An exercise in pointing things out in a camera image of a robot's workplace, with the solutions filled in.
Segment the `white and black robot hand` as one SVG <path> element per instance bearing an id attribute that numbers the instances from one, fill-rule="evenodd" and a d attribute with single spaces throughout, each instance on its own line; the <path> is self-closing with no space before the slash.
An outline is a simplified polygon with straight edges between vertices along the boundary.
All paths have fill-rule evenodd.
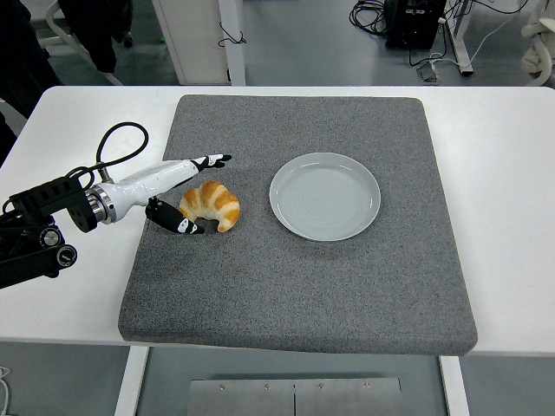
<path id="1" fill-rule="evenodd" d="M 159 226 L 181 234 L 202 234 L 204 229 L 187 219 L 179 210 L 158 199 L 158 196 L 179 185 L 206 168 L 220 168 L 232 157 L 214 154 L 197 159 L 166 160 L 118 183 L 101 182 L 89 195 L 99 201 L 103 213 L 97 220 L 112 224 L 123 219 L 134 206 L 146 208 L 147 217 Z"/>

